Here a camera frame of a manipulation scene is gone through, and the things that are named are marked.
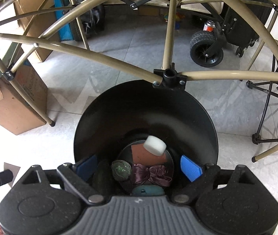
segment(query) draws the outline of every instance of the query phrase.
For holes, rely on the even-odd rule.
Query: black wheel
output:
[[[80,35],[80,31],[78,28],[77,20],[73,20],[69,23],[70,31],[72,32],[72,36],[75,41],[80,42],[82,41],[82,37]]]
[[[205,57],[204,53],[216,41],[212,32],[198,31],[192,35],[190,41],[190,56],[192,60],[202,67],[213,67],[218,65],[223,57],[224,52],[219,49],[216,54],[211,57]]]
[[[243,54],[244,54],[244,49],[238,47],[237,50],[236,50],[236,56],[239,55],[239,57],[243,57]]]

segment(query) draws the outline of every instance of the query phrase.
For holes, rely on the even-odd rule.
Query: black round container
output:
[[[156,89],[144,80],[114,86],[90,104],[76,129],[75,161],[93,154],[113,161],[148,135],[163,140],[174,155],[217,163],[217,134],[203,106],[185,91]]]

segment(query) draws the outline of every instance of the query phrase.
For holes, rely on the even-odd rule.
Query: metal bolt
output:
[[[88,198],[88,201],[91,203],[101,203],[104,201],[104,197],[101,194],[94,194]]]
[[[178,194],[174,197],[174,201],[177,203],[186,203],[189,200],[189,196],[186,194]]]

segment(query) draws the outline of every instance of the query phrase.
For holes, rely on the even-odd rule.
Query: black bag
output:
[[[81,3],[83,0],[76,0],[77,3]],[[86,33],[94,32],[96,30],[104,30],[105,22],[105,8],[103,4],[100,4],[90,11],[80,16],[81,21],[86,26]]]
[[[270,3],[269,0],[253,0],[264,3]],[[265,25],[270,15],[272,8],[247,4],[248,8],[259,18],[259,20]],[[246,21],[240,17],[233,9],[229,9],[227,13],[228,6],[224,6],[222,14],[225,18],[225,23],[229,24],[226,29],[225,35],[229,43],[239,46],[244,49],[248,46],[253,46],[255,41],[259,38],[258,34],[246,23]]]

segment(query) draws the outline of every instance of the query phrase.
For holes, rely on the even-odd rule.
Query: gray tile floor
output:
[[[160,68],[166,32],[162,18],[137,16],[133,12],[124,15],[108,13],[106,21],[106,30],[89,40],[93,51],[150,71]],[[234,54],[236,47],[229,44],[224,48],[222,63],[205,69],[189,56],[190,37],[198,30],[186,19],[181,29],[175,32],[173,62],[178,71],[244,70],[257,48],[257,44],[249,48],[240,59]],[[69,43],[83,46],[82,43]],[[270,71],[271,59],[270,50],[265,47],[251,70]],[[0,127],[0,167],[3,162],[20,166],[17,178],[33,164],[55,169],[63,162],[74,162],[73,138],[81,114],[105,90],[135,79],[102,64],[55,51],[45,62],[34,66],[49,87],[48,115],[56,120],[56,126],[45,125],[18,136]],[[202,103],[215,124],[219,140],[218,164],[224,169],[233,169],[237,164],[247,165],[278,201],[278,152],[256,163],[251,162],[252,156],[273,146],[251,142],[266,95],[248,89],[245,82],[195,81],[188,82],[186,90]],[[278,136],[278,99],[274,97],[261,134],[265,138]],[[8,137],[14,144],[6,144],[4,139]],[[0,188],[0,200],[8,190],[8,185]]]

